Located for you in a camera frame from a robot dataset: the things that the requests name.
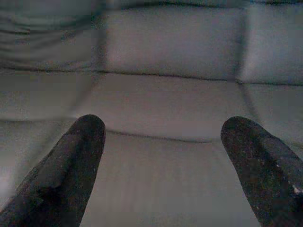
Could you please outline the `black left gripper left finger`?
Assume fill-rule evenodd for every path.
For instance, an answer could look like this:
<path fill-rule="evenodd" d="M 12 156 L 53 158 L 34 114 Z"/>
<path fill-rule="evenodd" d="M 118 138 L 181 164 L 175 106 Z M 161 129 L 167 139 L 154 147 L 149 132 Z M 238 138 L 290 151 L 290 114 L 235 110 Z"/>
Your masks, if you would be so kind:
<path fill-rule="evenodd" d="M 78 118 L 23 179 L 0 213 L 3 227 L 78 227 L 94 187 L 106 138 L 93 114 Z"/>

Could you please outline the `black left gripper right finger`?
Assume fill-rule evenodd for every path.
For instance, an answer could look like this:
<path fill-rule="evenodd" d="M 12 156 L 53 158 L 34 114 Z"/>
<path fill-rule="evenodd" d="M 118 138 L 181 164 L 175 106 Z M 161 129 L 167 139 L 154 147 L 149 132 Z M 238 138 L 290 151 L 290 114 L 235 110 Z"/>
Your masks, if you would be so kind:
<path fill-rule="evenodd" d="M 261 226 L 303 225 L 303 161 L 258 123 L 229 118 L 221 141 Z"/>

